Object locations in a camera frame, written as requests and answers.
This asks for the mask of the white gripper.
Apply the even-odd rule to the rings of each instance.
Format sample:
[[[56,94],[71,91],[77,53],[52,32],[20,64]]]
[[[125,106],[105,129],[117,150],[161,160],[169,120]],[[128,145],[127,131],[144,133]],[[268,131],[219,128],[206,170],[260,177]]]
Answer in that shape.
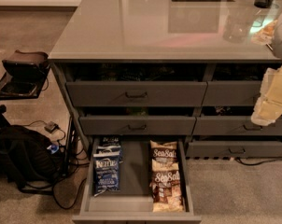
[[[266,70],[260,93],[251,121],[260,126],[268,126],[282,115],[282,65],[278,69]]]

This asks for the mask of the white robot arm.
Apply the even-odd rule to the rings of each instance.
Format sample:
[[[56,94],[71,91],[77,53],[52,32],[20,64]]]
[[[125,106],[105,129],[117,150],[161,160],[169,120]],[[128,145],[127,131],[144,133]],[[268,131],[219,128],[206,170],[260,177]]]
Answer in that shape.
[[[276,58],[282,60],[282,13],[255,33],[251,41],[266,45]],[[254,106],[251,121],[260,126],[268,126],[282,115],[282,65],[268,68],[263,75],[260,97]]]

